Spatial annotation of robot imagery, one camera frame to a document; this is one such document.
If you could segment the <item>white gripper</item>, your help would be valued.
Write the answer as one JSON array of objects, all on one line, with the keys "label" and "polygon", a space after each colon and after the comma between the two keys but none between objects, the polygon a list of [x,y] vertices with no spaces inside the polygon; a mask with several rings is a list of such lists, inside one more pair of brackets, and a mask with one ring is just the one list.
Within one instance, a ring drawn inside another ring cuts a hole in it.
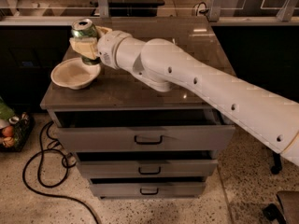
[{"label": "white gripper", "polygon": [[118,46],[126,38],[132,36],[123,31],[112,31],[111,28],[96,26],[97,37],[100,38],[97,43],[96,37],[72,37],[69,39],[70,45],[76,53],[95,60],[98,56],[102,64],[113,69],[118,69],[116,62],[116,53]]}]

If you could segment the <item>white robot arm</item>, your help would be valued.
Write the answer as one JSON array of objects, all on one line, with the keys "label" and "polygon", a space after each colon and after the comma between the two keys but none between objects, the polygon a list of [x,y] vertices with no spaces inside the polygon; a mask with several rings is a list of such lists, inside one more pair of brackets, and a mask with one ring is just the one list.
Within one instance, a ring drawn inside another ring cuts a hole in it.
[{"label": "white robot arm", "polygon": [[201,63],[161,38],[142,42],[122,31],[74,37],[72,49],[123,69],[156,91],[179,85],[212,105],[284,159],[299,165],[299,104]]}]

